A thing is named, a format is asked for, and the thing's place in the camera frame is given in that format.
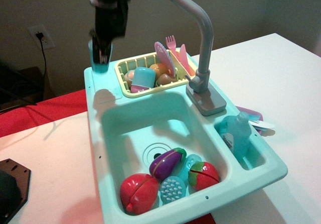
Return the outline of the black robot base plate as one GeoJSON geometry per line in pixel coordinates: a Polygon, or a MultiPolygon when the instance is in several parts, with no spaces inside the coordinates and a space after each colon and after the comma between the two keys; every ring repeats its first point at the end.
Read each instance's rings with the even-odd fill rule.
{"type": "Polygon", "coordinates": [[[27,202],[31,170],[8,158],[1,161],[1,223],[9,223],[27,202]]]}

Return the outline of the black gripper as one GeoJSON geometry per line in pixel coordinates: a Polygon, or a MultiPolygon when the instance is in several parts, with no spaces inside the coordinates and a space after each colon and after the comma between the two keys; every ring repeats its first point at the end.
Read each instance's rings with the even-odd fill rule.
{"type": "Polygon", "coordinates": [[[92,56],[95,64],[108,64],[111,42],[126,34],[128,1],[104,3],[90,1],[95,7],[95,35],[92,36],[92,56]]]}

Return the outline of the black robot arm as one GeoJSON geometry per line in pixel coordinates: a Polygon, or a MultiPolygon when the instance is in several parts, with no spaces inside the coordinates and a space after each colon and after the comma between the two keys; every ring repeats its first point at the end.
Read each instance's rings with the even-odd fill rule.
{"type": "Polygon", "coordinates": [[[125,36],[130,0],[89,0],[95,7],[95,27],[92,36],[93,62],[108,64],[112,41],[125,36]]]}

